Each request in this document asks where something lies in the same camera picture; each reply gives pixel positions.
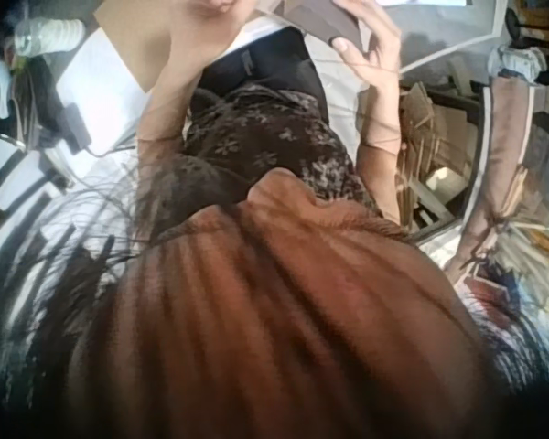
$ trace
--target cardboard box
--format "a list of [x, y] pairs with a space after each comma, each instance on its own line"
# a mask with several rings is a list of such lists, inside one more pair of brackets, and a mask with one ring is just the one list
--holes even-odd
[[[326, 42], [345, 37], [362, 49], [358, 20], [331, 0], [261, 0], [259, 8]], [[170, 50], [166, 1], [106, 0], [95, 18], [141, 88], [150, 91]]]

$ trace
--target hand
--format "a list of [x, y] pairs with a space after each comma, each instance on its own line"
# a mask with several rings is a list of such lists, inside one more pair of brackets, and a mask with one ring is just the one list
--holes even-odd
[[351, 41], [335, 38], [333, 48], [351, 69], [371, 86], [398, 80], [401, 64], [401, 30], [376, 0], [333, 0], [372, 30], [370, 56], [364, 57]]
[[169, 66], [195, 78], [240, 33], [256, 0], [168, 0], [171, 54]]

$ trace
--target finger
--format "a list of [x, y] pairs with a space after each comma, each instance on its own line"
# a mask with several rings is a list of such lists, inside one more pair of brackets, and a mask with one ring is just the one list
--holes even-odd
[[364, 4], [374, 11], [384, 22], [384, 24], [390, 27], [395, 34], [400, 34], [401, 29], [393, 22], [391, 16], [388, 15], [386, 9], [378, 4], [376, 0], [362, 0]]
[[362, 20], [378, 36], [379, 42], [396, 37], [394, 29], [388, 26], [382, 18], [370, 7], [359, 0], [333, 0], [339, 7]]
[[370, 62], [364, 58], [358, 48], [356, 48], [354, 43], [346, 38], [335, 38], [331, 42], [331, 46], [361, 80], [369, 80], [372, 66]]

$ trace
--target fabric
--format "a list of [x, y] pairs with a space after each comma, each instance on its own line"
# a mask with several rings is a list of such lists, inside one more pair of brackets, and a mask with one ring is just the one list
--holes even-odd
[[318, 100], [319, 111], [329, 122], [328, 101], [305, 37], [286, 27], [215, 61], [203, 71], [191, 99], [193, 119], [219, 100], [249, 84], [271, 90], [300, 91]]
[[380, 215], [345, 146], [321, 119], [318, 101], [250, 85], [190, 126], [185, 154], [153, 184], [156, 208], [142, 207], [154, 215], [152, 238], [207, 206], [243, 201], [276, 167], [293, 172], [318, 198], [355, 200]]

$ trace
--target person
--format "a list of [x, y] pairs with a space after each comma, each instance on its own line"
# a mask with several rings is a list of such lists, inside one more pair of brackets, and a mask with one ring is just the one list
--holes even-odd
[[34, 329], [27, 434], [549, 434], [536, 330], [507, 313], [511, 343], [472, 318], [398, 226], [400, 31], [375, 0], [334, 1], [374, 35], [366, 57], [331, 43], [370, 85], [355, 164], [302, 47], [281, 51], [311, 80], [215, 83], [253, 0], [171, 0], [169, 61], [137, 132], [139, 252], [81, 270], [74, 253]]

